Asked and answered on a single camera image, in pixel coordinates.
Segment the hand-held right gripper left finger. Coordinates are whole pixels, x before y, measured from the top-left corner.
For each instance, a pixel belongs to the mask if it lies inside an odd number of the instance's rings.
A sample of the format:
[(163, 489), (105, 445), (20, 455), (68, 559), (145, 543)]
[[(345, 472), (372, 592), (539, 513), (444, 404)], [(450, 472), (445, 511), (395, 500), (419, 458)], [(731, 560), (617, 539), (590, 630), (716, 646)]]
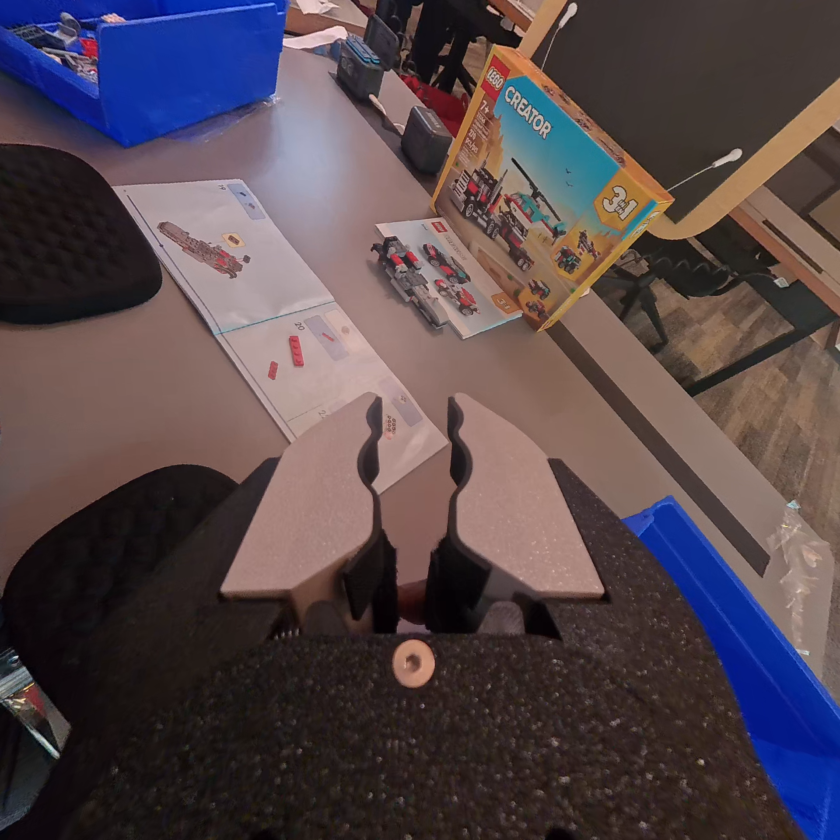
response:
[(289, 445), (221, 596), (280, 602), (300, 629), (313, 632), (396, 630), (396, 551), (373, 487), (382, 431), (382, 398), (366, 392)]

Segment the blue plastic bin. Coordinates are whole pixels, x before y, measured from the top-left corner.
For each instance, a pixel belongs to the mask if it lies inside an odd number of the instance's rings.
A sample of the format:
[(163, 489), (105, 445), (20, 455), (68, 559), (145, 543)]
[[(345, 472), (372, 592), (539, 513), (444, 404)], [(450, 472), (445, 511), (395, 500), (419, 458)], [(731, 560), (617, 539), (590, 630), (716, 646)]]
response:
[(1, 24), (49, 25), (115, 13), (99, 35), (99, 82), (2, 30), (2, 72), (129, 148), (271, 97), (288, 2), (13, 1)]
[(804, 835), (838, 839), (837, 703), (674, 498), (623, 522), (699, 617), (752, 745)]

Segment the grey desk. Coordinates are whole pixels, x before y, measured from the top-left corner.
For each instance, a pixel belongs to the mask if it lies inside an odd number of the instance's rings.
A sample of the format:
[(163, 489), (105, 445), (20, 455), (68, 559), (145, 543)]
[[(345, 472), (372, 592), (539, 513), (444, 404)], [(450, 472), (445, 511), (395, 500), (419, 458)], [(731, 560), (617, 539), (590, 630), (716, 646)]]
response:
[[(240, 179), (442, 431), (465, 392), (561, 458), (618, 516), (673, 496), (784, 628), (784, 563), (758, 572), (782, 496), (596, 295), (547, 332), (434, 331), (371, 263), (375, 224), (425, 217), (425, 189), (329, 74), (280, 57), (278, 104), (204, 142), (130, 150), (2, 76), (2, 141), (77, 155), (112, 185)], [(72, 512), (152, 469), (243, 480), (284, 435), (179, 288), (87, 321), (2, 325), (2, 582)]]

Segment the black padded cushion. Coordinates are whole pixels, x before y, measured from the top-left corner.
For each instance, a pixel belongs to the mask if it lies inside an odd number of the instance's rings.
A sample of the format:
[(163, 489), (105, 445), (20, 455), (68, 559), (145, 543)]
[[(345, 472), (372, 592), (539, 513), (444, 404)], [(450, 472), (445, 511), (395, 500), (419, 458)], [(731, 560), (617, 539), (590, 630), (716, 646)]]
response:
[(160, 261), (103, 176), (50, 147), (1, 145), (1, 322), (40, 327), (143, 305)]
[(19, 558), (3, 627), (35, 682), (75, 727), (92, 705), (97, 631), (238, 488), (203, 465), (155, 469), (59, 522)]

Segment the closed instruction booklet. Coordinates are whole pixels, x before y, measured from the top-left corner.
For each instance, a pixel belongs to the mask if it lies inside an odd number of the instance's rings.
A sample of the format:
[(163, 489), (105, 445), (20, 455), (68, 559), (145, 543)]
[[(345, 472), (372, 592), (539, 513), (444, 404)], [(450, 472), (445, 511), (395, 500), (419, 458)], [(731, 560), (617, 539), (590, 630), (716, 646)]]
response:
[(450, 327), (462, 340), (519, 319), (522, 311), (482, 268), (441, 217), (375, 226), (377, 240), (396, 236), (421, 261), (430, 291), (448, 314)]

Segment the open instruction booklet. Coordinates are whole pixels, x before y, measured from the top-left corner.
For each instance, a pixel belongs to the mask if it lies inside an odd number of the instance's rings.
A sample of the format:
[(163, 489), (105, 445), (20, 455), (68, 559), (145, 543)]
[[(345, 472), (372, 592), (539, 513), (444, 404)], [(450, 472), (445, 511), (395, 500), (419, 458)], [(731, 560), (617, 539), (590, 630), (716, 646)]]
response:
[[(441, 431), (242, 181), (118, 185), (175, 283), (289, 443), (366, 392), (383, 401), (386, 490), (445, 449)], [(291, 363), (301, 339), (305, 366)], [(268, 376), (271, 361), (279, 370)]]

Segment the toy brick truck model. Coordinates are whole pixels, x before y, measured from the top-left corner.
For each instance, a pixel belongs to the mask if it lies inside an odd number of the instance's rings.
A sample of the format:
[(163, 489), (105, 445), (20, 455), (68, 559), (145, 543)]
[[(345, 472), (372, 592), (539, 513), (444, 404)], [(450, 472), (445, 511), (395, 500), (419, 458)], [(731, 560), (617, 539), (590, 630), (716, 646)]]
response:
[(448, 314), (440, 300), (429, 289), (421, 271), (420, 259), (396, 236), (373, 243), (378, 264), (385, 270), (400, 297), (423, 315), (435, 329), (449, 324)]

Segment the clear plastic bag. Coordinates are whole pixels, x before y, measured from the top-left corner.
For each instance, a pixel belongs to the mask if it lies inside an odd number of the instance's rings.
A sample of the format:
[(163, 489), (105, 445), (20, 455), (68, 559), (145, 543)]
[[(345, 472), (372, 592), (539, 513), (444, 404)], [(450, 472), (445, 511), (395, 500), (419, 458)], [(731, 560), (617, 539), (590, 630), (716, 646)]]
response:
[(767, 537), (768, 573), (781, 598), (781, 629), (796, 653), (820, 668), (826, 632), (821, 621), (831, 603), (835, 561), (830, 544), (802, 516), (798, 500), (788, 501)]

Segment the black office chair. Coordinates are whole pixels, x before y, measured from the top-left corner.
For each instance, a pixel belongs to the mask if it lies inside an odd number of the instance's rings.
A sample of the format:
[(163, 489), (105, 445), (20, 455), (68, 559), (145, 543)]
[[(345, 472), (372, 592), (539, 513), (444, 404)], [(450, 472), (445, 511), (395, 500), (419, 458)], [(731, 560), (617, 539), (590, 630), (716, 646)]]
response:
[(781, 336), (686, 385), (684, 389), (689, 396), (698, 396), (838, 323), (837, 311), (803, 281), (779, 287), (769, 268), (755, 259), (748, 261), (746, 256), (739, 256), (734, 266), (721, 265), (705, 257), (688, 239), (659, 240), (654, 244), (651, 234), (645, 236), (647, 242), (638, 239), (595, 283), (595, 289), (622, 293), (618, 313), (621, 321), (635, 308), (647, 315), (658, 336), (658, 341), (649, 348), (651, 354), (669, 344), (657, 307), (654, 289), (657, 280), (686, 300), (722, 298), (739, 287), (750, 288), (790, 326)]
[(405, 69), (422, 82), (451, 93), (463, 68), (469, 44), (501, 34), (492, 2), (399, 2), (409, 39)]

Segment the chrome metal part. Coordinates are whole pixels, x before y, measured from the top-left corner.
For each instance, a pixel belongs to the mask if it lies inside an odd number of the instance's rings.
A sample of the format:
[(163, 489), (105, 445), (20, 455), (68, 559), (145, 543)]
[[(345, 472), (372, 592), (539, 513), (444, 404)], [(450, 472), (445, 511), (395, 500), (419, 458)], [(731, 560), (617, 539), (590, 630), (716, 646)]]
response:
[(1, 651), (1, 705), (51, 759), (58, 760), (69, 738), (70, 724), (12, 647)]

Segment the colourful toy set box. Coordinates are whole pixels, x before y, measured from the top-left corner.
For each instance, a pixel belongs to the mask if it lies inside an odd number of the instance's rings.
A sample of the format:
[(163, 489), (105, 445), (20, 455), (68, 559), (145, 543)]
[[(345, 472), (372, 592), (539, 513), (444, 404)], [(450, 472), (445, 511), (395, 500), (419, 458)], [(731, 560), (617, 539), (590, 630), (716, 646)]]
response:
[(529, 58), (494, 45), (433, 207), (543, 331), (673, 201)]

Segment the black box device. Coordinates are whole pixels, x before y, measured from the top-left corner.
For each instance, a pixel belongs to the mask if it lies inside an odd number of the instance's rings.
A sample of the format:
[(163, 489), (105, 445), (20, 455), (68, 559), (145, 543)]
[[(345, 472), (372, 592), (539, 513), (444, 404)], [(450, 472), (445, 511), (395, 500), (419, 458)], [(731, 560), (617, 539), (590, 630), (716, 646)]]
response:
[(448, 156), (453, 141), (436, 112), (426, 106), (413, 106), (402, 132), (401, 151), (418, 172), (437, 174)]

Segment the red bag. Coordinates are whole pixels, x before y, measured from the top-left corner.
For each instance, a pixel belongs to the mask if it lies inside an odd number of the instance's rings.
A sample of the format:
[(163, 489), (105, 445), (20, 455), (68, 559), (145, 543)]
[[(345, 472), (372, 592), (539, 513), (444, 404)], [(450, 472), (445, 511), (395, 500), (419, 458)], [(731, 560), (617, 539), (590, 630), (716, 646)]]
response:
[(416, 98), (427, 108), (434, 111), (447, 131), (455, 138), (469, 109), (470, 96), (462, 93), (458, 98), (426, 84), (419, 78), (407, 73), (399, 73), (399, 78), (406, 84)]

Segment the black device with teal top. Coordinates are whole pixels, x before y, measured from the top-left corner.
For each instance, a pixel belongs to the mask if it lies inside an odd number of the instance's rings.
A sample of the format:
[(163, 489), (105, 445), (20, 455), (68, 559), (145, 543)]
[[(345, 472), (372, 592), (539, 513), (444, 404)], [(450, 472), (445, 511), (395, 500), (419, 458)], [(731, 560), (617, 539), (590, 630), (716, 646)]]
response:
[(357, 101), (368, 102), (382, 89), (384, 67), (362, 37), (348, 35), (340, 42), (337, 67), (339, 84)]

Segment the pile of toy bricks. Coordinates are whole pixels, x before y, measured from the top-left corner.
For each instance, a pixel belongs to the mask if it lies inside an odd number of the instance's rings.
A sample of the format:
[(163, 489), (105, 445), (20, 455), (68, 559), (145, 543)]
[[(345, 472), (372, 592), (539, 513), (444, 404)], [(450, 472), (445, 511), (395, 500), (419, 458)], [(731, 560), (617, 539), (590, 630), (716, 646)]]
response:
[(80, 78), (97, 85), (99, 82), (99, 35), (102, 25), (127, 22), (119, 14), (104, 14), (91, 20), (79, 20), (67, 12), (54, 24), (15, 23), (3, 26), (3, 32), (23, 44), (37, 49)]

